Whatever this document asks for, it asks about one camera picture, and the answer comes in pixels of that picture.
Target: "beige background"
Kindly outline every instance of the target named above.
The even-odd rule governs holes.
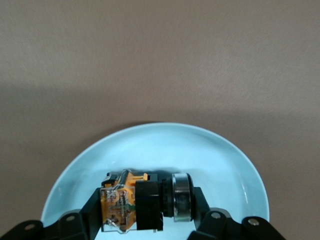
[[[0,235],[114,131],[197,125],[241,148],[288,240],[320,237],[320,2],[0,2]]]

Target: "silver screw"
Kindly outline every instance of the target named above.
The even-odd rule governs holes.
[[[67,222],[70,222],[70,221],[72,221],[73,219],[75,219],[75,216],[71,215],[71,216],[68,216],[68,217],[66,218],[66,221],[67,221]]]
[[[34,225],[33,223],[32,224],[29,224],[27,226],[24,227],[24,230],[28,231],[30,229],[33,229],[36,225]]]
[[[253,226],[258,226],[258,225],[259,225],[258,220],[255,219],[255,218],[250,218],[250,219],[248,220],[248,222],[249,222],[251,225],[253,225]]]
[[[211,217],[213,217],[214,219],[219,219],[221,218],[221,215],[218,212],[214,211],[213,213],[211,213]]]

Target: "metal bolt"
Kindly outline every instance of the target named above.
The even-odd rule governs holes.
[[[211,213],[211,217],[213,217],[214,219],[219,219],[221,218],[221,215],[218,212],[214,211],[213,213]]]
[[[32,224],[29,224],[27,226],[24,227],[24,230],[28,231],[30,229],[33,229],[36,225],[34,225],[33,223]]]
[[[68,216],[68,217],[66,218],[66,221],[67,221],[67,222],[70,222],[70,221],[72,221],[73,219],[75,219],[75,216],[71,215],[71,216]]]
[[[258,220],[255,219],[255,218],[250,218],[250,219],[248,220],[248,223],[250,223],[250,224],[253,225],[253,226],[258,226],[258,225],[259,225]]]

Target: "plate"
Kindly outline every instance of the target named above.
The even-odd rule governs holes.
[[[247,216],[269,221],[264,184],[239,148],[209,130],[162,122],[113,133],[76,157],[51,189],[41,217],[44,226],[65,212],[81,209],[106,173],[123,169],[189,173],[210,207],[226,209],[239,223]],[[95,239],[186,240],[194,229],[193,222],[164,217],[163,231],[99,232]]]

